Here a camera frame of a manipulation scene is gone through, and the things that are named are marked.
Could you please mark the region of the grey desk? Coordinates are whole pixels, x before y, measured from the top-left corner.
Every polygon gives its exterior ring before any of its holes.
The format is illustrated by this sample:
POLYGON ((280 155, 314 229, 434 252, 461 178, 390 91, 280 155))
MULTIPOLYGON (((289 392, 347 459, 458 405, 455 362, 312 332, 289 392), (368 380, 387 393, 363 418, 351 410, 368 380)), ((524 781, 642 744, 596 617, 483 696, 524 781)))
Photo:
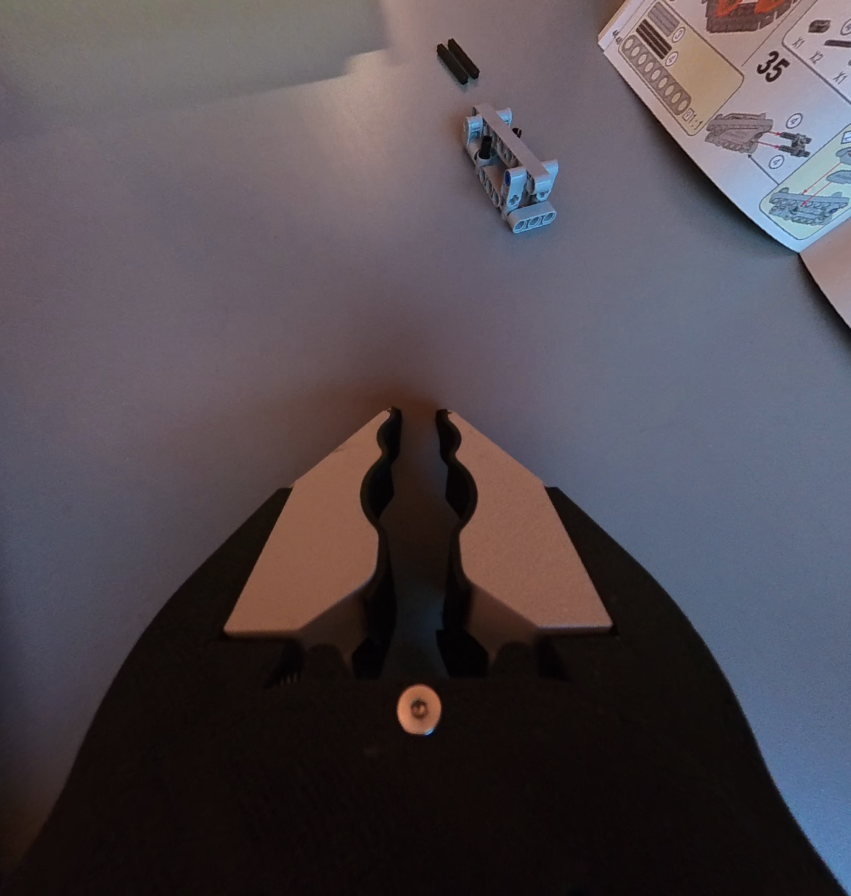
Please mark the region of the grey desk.
POLYGON ((617 6, 382 2, 329 80, 0 114, 3 873, 163 602, 395 405, 386 671, 443 672, 449 408, 677 601, 851 892, 851 331, 602 56, 617 6), (548 226, 493 206, 475 106, 558 162, 548 226))

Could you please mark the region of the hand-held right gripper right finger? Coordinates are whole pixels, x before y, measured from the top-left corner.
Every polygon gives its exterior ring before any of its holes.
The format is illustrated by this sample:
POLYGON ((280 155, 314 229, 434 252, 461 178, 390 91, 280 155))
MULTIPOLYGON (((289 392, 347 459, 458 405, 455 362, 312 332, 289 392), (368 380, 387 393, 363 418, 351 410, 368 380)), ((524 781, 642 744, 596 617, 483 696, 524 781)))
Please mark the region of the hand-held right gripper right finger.
POLYGON ((438 631, 441 651, 499 651, 613 623, 543 482, 458 414, 436 414, 460 518, 438 631))

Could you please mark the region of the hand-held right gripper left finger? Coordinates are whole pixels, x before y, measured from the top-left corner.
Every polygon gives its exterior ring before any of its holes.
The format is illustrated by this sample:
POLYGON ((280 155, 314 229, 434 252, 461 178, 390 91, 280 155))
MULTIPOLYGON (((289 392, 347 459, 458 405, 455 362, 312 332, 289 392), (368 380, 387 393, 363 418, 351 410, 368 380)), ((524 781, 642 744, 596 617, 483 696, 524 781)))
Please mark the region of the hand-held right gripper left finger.
POLYGON ((335 647, 379 676, 396 620, 386 534, 399 409, 382 411, 293 484, 224 627, 233 638, 335 647))

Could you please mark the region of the open instruction booklet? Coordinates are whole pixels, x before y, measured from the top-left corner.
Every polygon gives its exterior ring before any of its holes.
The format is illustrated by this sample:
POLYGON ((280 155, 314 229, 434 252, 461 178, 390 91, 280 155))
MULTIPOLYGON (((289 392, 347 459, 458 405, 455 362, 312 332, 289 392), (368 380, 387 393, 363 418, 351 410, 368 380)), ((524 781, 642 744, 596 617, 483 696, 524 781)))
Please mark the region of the open instruction booklet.
POLYGON ((851 1, 632 1, 599 47, 851 329, 851 1))

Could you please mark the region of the grey building block assembly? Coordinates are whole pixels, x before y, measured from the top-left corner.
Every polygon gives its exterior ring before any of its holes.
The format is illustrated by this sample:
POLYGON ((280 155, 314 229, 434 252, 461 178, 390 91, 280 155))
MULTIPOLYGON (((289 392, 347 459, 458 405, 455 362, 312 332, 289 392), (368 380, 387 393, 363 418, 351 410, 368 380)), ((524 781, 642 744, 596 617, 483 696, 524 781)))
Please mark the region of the grey building block assembly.
POLYGON ((511 122, 509 108, 475 106, 464 119, 462 143, 493 206, 510 230, 521 234, 555 219, 549 197, 558 162, 539 161, 511 122))

